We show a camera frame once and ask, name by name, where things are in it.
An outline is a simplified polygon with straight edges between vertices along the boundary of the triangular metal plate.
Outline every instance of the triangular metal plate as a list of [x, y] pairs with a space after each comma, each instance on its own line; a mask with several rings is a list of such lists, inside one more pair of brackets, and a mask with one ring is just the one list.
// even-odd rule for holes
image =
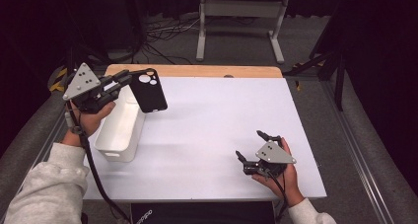
[[255, 156], [269, 163], [296, 163], [295, 158], [290, 156], [273, 141], [265, 143], [264, 146], [255, 153]]
[[68, 85], [68, 89], [65, 91], [62, 98], [65, 101], [68, 101], [94, 88], [97, 88], [100, 84], [101, 81], [92, 69], [86, 63], [82, 63], [71, 81], [71, 84]]

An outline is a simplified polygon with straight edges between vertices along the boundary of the gray sweatshirt sleeve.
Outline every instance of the gray sweatshirt sleeve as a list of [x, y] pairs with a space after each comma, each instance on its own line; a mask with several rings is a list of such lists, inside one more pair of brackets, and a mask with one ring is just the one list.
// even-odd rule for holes
[[294, 224], [335, 224], [335, 220], [325, 212], [318, 213], [311, 202], [305, 198], [301, 203], [289, 208]]
[[89, 172], [84, 157], [83, 148], [54, 143], [48, 161], [28, 173], [5, 223], [81, 223]]

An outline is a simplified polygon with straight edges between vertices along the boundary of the background table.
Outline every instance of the background table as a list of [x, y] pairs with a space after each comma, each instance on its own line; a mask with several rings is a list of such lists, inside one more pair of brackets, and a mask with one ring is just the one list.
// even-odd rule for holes
[[[305, 196], [326, 196], [278, 68], [112, 65], [107, 73], [148, 67], [159, 72], [169, 108], [147, 114], [132, 162], [108, 162], [93, 150], [110, 198], [129, 202], [275, 199], [268, 188], [243, 173], [235, 154], [239, 150], [249, 160], [258, 160], [254, 153], [264, 141], [257, 129], [287, 138], [298, 160], [299, 185]], [[181, 73], [188, 77], [171, 77]], [[242, 78], [219, 78], [224, 75]], [[85, 198], [101, 199], [91, 176], [88, 183]]]

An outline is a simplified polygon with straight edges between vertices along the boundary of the phone case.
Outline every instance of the phone case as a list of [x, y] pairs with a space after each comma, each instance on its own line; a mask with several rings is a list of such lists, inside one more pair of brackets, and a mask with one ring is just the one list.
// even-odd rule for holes
[[142, 112], [157, 112], [167, 109], [166, 97], [155, 69], [148, 68], [129, 74], [132, 75], [129, 87]]

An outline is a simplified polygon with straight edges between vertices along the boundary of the white plastic container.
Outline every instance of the white plastic container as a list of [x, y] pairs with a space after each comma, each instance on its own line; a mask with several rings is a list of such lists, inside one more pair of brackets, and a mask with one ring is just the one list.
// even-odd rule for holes
[[129, 87], [120, 90], [116, 107], [102, 122], [95, 148], [110, 162], [130, 162], [135, 157], [145, 114]]

